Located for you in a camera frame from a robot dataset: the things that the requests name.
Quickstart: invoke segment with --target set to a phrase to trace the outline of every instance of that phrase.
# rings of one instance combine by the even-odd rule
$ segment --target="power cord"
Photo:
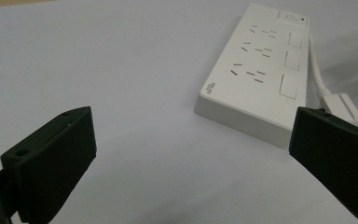
[[[331,91],[325,87],[321,71],[319,70],[312,35],[310,35],[310,65],[316,88],[318,89],[320,107],[327,113],[333,114],[358,127],[358,109],[348,94],[344,92],[332,94]]]

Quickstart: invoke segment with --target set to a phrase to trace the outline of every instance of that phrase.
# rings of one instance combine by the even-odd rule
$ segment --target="white background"
[[[61,112],[92,107],[97,158],[52,223],[358,223],[287,150],[193,112],[249,3],[0,7],[0,155]],[[327,87],[358,106],[358,1],[255,3],[310,17]]]

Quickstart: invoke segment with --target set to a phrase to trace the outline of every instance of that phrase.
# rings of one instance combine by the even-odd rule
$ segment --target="screw hole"
[[[20,151],[16,152],[17,157],[23,157],[26,154],[28,154],[28,150],[20,150]]]

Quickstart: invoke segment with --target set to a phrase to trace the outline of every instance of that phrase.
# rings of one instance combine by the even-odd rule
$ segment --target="white power strip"
[[[250,4],[203,85],[195,112],[288,148],[305,106],[310,19]]]

